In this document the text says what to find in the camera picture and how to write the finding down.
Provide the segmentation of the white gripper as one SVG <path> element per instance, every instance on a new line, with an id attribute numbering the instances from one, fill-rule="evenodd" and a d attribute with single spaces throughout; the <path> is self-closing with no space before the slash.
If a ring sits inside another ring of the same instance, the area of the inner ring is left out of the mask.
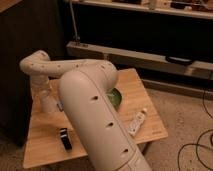
<path id="1" fill-rule="evenodd" d="M 37 75 L 31 77 L 31 95 L 38 97 L 41 103 L 51 103 L 54 98 L 51 96 L 51 86 L 48 76 Z"/>

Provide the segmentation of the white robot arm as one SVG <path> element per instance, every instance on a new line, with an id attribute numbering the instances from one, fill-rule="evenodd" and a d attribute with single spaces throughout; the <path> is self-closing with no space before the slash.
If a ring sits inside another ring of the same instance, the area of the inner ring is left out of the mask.
<path id="1" fill-rule="evenodd" d="M 49 79 L 57 78 L 59 101 L 96 171 L 151 171 L 151 167 L 120 122 L 107 93 L 118 71 L 107 60 L 53 61 L 38 50 L 19 63 L 31 86 L 42 93 L 47 111 L 56 109 Z"/>

